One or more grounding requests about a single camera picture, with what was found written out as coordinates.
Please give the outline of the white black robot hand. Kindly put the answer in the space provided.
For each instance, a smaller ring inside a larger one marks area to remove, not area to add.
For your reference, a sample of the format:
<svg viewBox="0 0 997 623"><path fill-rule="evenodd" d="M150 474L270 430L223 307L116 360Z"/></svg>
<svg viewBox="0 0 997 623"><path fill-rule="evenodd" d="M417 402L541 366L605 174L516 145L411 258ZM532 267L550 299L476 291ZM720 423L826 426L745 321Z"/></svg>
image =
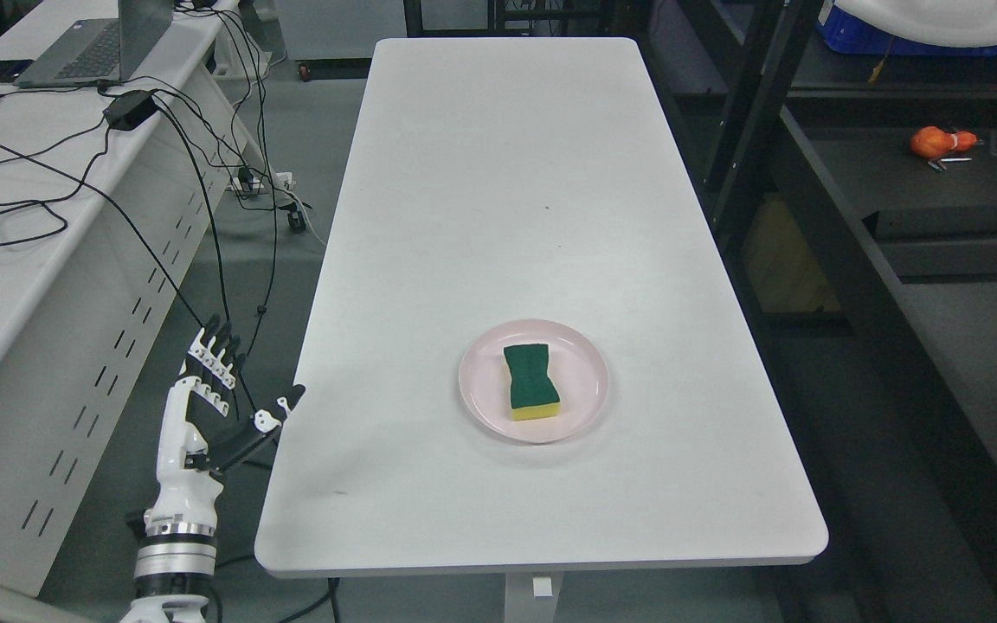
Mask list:
<svg viewBox="0 0 997 623"><path fill-rule="evenodd" d="M156 451L159 492L143 513L142 537L213 536L225 471L276 439L304 397L306 387L293 385L272 405L237 415L233 393L246 358L238 348L232 326L218 315L191 339L164 403Z"/></svg>

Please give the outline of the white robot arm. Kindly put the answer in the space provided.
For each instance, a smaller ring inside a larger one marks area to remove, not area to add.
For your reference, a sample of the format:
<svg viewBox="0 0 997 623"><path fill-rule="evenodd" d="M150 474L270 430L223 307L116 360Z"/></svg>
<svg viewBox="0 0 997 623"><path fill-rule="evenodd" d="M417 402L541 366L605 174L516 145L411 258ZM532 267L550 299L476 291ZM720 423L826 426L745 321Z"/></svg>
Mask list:
<svg viewBox="0 0 997 623"><path fill-rule="evenodd" d="M147 527L127 519L138 542L135 596L122 622L205 622L216 572L216 529L194 522Z"/></svg>

